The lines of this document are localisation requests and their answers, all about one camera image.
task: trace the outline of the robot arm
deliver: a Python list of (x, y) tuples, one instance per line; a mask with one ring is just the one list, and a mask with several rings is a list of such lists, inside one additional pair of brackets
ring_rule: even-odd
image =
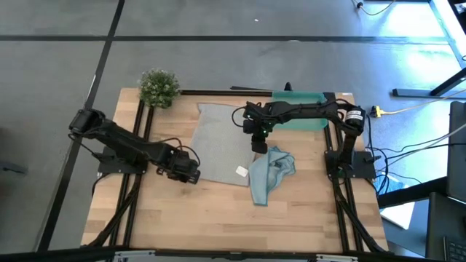
[[(364, 131), (366, 112), (345, 100), (333, 100), (325, 103), (291, 105), (286, 102), (272, 102), (261, 106), (247, 102), (244, 107), (243, 132), (252, 134), (253, 151), (261, 154), (267, 152), (265, 139), (276, 124), (283, 124), (293, 119), (328, 119), (345, 133), (343, 146), (339, 148), (337, 165), (343, 170), (352, 170), (354, 147), (357, 136)], [(347, 112), (344, 119), (339, 117), (339, 109)]]
[(119, 127), (95, 109), (82, 109), (71, 122), (74, 137), (97, 139), (115, 151), (116, 157), (128, 164), (149, 161), (181, 182), (197, 183), (199, 163), (189, 158), (187, 151), (163, 142), (146, 142), (143, 138)]

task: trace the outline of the yellow cable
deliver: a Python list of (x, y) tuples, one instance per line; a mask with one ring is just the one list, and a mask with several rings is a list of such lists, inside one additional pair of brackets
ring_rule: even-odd
[(453, 95), (449, 95), (449, 96), (446, 96), (444, 98), (440, 98), (440, 99), (437, 99), (437, 100), (422, 103), (422, 104), (419, 104), (419, 105), (416, 105), (416, 106), (411, 106), (411, 107), (408, 107), (408, 108), (400, 109), (398, 111), (386, 112), (386, 111), (380, 110), (380, 114), (398, 114), (398, 113), (401, 113), (401, 112), (404, 112), (404, 111), (407, 111), (407, 110), (411, 110), (411, 109), (415, 109), (415, 108), (418, 108), (418, 107), (421, 107), (421, 106), (425, 106), (425, 105), (430, 104), (430, 103), (438, 102), (438, 101), (444, 100), (446, 98), (451, 98), (452, 96), (458, 95), (459, 93), (464, 92), (464, 91), (466, 91), (466, 90), (461, 90), (459, 92), (454, 93)]

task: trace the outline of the metal bracket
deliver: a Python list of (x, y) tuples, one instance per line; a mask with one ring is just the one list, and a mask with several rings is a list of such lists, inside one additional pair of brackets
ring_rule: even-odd
[(345, 256), (345, 255), (317, 254), (317, 261), (322, 261), (322, 262), (358, 262), (358, 258), (357, 257)]
[(116, 259), (122, 258), (138, 258), (155, 255), (155, 250), (136, 250), (136, 251), (120, 251), (115, 252)]
[(104, 158), (104, 160), (100, 161), (98, 172), (104, 174), (144, 174), (147, 170), (147, 161), (142, 161), (137, 164), (122, 162), (116, 158), (115, 151), (107, 146), (103, 148), (101, 156)]
[(325, 165), (327, 167), (327, 175), (330, 178), (375, 178), (376, 170), (374, 163), (367, 162), (371, 159), (372, 155), (366, 151), (356, 151), (353, 157), (353, 170), (347, 173), (340, 172), (336, 169), (338, 162), (338, 151), (325, 152)]

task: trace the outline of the crumpled towel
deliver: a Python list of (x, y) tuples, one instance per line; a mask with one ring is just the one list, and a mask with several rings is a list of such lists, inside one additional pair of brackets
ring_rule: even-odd
[(267, 154), (249, 167), (250, 192), (255, 205), (267, 206), (267, 196), (280, 185), (283, 177), (296, 172), (294, 157), (278, 147), (269, 148)]

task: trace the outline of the gray floor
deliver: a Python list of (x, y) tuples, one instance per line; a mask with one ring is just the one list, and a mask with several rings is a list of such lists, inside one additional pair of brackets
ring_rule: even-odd
[[(375, 11), (384, 5), (365, 7)], [(3, 0), (0, 34), (106, 35), (116, 7), (117, 0)], [(356, 13), (350, 0), (127, 1), (116, 34), (443, 35), (427, 4), (396, 3), (368, 17)], [(103, 42), (0, 41), (0, 159), (29, 169), (26, 176), (0, 172), (0, 253), (36, 245), (68, 150), (66, 128), (87, 97), (102, 48)], [(446, 43), (114, 42), (94, 107), (111, 118), (120, 88), (136, 87), (150, 68), (174, 71), (185, 89), (281, 90), (291, 82), (295, 90), (353, 92), (362, 106), (385, 111), (424, 102), (392, 98), (391, 89), (431, 89), (460, 69)], [(374, 145), (401, 148), (447, 133), (449, 102), (373, 120)], [(79, 246), (97, 166), (80, 151), (52, 249)], [(446, 174), (446, 148), (410, 156), (391, 170), (421, 181), (439, 178)]]

